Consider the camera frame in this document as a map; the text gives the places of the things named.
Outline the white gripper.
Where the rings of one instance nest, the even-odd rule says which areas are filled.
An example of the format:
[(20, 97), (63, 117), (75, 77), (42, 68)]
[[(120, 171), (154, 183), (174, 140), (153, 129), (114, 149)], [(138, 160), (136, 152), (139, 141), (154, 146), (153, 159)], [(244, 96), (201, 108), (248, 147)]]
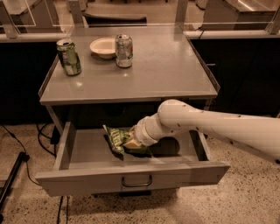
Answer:
[(158, 140), (151, 137), (148, 133), (147, 127), (155, 123), (151, 116), (146, 116), (141, 119), (135, 127), (129, 130), (129, 137), (124, 141), (123, 146), (128, 149), (140, 149), (141, 146), (151, 146), (156, 144)]

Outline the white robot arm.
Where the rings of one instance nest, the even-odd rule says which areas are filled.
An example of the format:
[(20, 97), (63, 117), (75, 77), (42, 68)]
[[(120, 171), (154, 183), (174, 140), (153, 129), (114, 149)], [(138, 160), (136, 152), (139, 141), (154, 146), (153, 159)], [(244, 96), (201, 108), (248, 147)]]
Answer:
[(201, 110), (179, 100), (166, 100), (156, 114), (141, 119), (129, 131), (124, 146), (140, 149), (190, 130), (235, 144), (274, 164), (280, 162), (279, 118)]

